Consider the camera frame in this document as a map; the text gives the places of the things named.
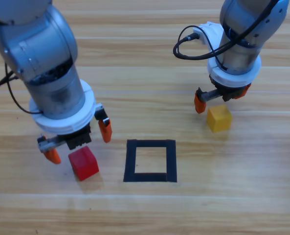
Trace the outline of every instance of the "black square outline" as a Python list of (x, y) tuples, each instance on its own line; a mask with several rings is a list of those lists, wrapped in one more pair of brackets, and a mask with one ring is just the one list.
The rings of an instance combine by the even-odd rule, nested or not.
[[(166, 148), (166, 173), (135, 173), (137, 147)], [(124, 182), (174, 182), (177, 180), (176, 142), (174, 140), (127, 140)]]

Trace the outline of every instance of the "white ring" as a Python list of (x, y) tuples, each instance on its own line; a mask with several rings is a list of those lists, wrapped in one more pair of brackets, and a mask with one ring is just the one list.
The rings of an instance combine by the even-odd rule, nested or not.
[[(52, 134), (66, 135), (78, 131), (90, 123), (95, 115), (96, 101), (90, 85), (83, 80), (81, 80), (81, 84), (85, 93), (85, 103), (76, 114), (64, 119), (50, 119), (42, 114), (32, 115), (36, 124)], [(30, 100), (29, 109), (32, 112), (39, 112), (33, 99)]]

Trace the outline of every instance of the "wooden table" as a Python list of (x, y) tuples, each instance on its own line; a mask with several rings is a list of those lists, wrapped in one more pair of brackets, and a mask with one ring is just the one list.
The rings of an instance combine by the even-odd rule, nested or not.
[[(111, 116), (113, 139), (103, 143), (92, 128), (100, 173), (79, 182), (66, 146), (60, 165), (47, 161), (37, 148), (41, 130), (1, 87), (0, 235), (290, 235), (290, 7), (250, 91), (227, 103), (231, 130), (214, 135), (193, 102), (198, 86), (213, 89), (206, 61), (179, 60), (172, 48), (185, 26), (219, 22), (223, 0), (54, 3), (76, 36), (80, 77)], [(12, 86), (27, 107), (23, 83)], [(176, 140), (178, 182), (124, 183), (127, 139)], [(165, 172), (165, 151), (138, 149), (136, 164), (137, 172)]]

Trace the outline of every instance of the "cube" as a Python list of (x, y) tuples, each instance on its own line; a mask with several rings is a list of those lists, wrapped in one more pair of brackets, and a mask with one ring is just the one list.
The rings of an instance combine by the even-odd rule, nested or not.
[(232, 114), (226, 105), (219, 105), (208, 109), (207, 122), (213, 133), (230, 129)]
[(69, 154), (68, 158), (80, 181), (99, 172), (97, 160), (87, 146)]

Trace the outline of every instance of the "red cube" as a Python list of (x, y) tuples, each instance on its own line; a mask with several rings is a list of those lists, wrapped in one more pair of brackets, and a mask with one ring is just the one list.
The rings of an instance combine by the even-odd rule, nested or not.
[(87, 146), (69, 154), (68, 158), (80, 181), (99, 172), (97, 160)]

